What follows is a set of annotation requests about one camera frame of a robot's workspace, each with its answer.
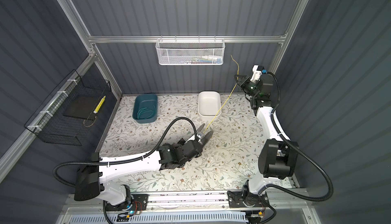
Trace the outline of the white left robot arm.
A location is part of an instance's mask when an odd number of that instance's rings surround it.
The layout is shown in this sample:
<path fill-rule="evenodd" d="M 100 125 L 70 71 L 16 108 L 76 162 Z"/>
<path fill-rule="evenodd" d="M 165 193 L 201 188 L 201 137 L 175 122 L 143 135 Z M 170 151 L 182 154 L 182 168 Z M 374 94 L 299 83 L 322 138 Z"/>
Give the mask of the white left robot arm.
<path fill-rule="evenodd" d="M 140 161 L 114 165 L 115 158 L 107 158 L 106 166 L 81 166 L 77 170 L 75 201 L 87 201 L 94 198 L 103 200 L 112 206 L 127 207 L 133 204 L 130 188 L 114 181 L 120 177 L 148 171 L 162 171 L 182 168 L 187 162 L 202 155 L 204 146 L 210 138 L 194 136 L 185 141 L 181 139 L 172 145 L 165 143 Z"/>

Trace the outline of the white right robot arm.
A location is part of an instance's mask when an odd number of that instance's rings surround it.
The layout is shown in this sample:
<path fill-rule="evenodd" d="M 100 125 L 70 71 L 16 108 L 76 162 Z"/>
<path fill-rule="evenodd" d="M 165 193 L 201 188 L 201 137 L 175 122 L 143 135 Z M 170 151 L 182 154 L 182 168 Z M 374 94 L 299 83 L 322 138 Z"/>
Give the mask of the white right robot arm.
<path fill-rule="evenodd" d="M 263 81 L 260 75 L 254 78 L 235 75 L 234 79 L 247 96 L 246 99 L 267 136 L 258 158 L 258 171 L 246 181 L 238 198 L 244 206 L 253 207 L 260 203 L 259 195 L 261 191 L 266 190 L 267 185 L 275 184 L 294 174 L 298 153 L 281 139 L 281 136 L 287 135 L 274 114 L 276 106 L 272 105 L 270 94 L 262 92 Z"/>

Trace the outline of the grey perforated cable spool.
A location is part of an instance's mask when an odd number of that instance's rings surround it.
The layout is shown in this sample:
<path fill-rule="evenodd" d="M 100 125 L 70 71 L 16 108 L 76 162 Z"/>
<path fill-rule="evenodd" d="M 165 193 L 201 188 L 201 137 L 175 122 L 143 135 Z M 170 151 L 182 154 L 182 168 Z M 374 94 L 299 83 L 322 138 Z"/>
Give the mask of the grey perforated cable spool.
<path fill-rule="evenodd" d="M 213 130 L 209 130 L 207 132 L 204 132 L 203 129 L 205 127 L 205 123 L 202 124 L 197 129 L 197 137 L 198 137 L 198 143 L 201 145 L 201 148 L 203 149 L 206 144 L 211 140 L 213 136 Z"/>

